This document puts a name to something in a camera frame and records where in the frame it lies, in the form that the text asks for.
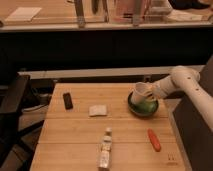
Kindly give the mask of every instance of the chair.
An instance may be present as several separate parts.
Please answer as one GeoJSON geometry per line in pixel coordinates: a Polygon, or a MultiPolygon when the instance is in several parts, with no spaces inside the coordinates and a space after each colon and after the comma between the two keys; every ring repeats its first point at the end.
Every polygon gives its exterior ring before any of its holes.
{"type": "Polygon", "coordinates": [[[29,160],[23,164],[21,170],[28,170],[28,166],[30,166],[34,151],[21,138],[42,126],[43,120],[21,131],[18,130],[22,108],[39,104],[38,98],[32,93],[29,81],[30,76],[17,75],[2,96],[0,104],[0,167],[15,144],[30,154],[29,160]]]}

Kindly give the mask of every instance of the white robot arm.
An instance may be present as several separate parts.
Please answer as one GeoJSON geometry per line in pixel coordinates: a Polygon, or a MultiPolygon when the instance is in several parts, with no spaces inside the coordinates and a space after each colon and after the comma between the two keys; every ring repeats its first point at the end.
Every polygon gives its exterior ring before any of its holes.
{"type": "Polygon", "coordinates": [[[156,98],[165,98],[174,91],[184,91],[213,132],[213,97],[198,84],[199,80],[200,74],[196,70],[177,66],[170,76],[151,84],[152,93],[156,98]]]}

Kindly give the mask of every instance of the wooden tabletop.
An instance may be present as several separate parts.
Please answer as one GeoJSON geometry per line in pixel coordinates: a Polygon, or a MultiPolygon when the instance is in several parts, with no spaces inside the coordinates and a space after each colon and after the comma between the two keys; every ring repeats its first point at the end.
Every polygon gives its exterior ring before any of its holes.
{"type": "Polygon", "coordinates": [[[185,165],[164,102],[149,119],[135,117],[127,97],[134,84],[56,84],[31,171],[97,171],[101,140],[112,128],[111,171],[182,171],[185,165]],[[62,95],[70,92],[74,108],[65,110],[62,95]],[[107,105],[105,117],[89,117],[92,105],[107,105]],[[147,130],[157,134],[155,152],[147,130]]]}
{"type": "MultiPolygon", "coordinates": [[[[85,20],[87,23],[85,29],[134,29],[131,22],[118,23],[115,21],[115,1],[107,0],[107,2],[109,22],[106,23],[102,3],[99,4],[98,12],[93,14],[91,1],[83,0],[85,20]]],[[[0,31],[78,29],[74,4],[68,3],[67,0],[0,0],[0,4],[0,20],[4,23],[4,27],[0,28],[0,31]],[[18,7],[40,7],[42,9],[31,21],[7,21],[6,18],[18,7]]],[[[202,20],[197,22],[146,21],[141,23],[139,28],[212,26],[208,21],[209,16],[213,15],[213,11],[210,8],[186,11],[193,14],[201,14],[203,16],[202,20]]]]}

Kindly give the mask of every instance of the red marker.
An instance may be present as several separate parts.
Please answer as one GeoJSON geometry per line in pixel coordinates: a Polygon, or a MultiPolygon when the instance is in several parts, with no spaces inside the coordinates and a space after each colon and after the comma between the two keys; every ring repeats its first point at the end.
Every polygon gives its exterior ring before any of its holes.
{"type": "Polygon", "coordinates": [[[149,136],[150,142],[152,143],[153,148],[155,149],[155,151],[159,152],[161,150],[161,145],[157,136],[155,135],[152,129],[148,129],[147,132],[148,132],[148,136],[149,136]]]}

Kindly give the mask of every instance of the green bowl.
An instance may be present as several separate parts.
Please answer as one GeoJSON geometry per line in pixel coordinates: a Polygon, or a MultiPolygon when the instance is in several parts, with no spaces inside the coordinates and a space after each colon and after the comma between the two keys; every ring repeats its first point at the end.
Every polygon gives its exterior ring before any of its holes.
{"type": "Polygon", "coordinates": [[[150,101],[143,100],[139,104],[135,105],[131,102],[132,93],[128,96],[128,106],[129,109],[135,115],[139,117],[150,117],[152,116],[158,109],[159,103],[158,100],[150,101]]]}

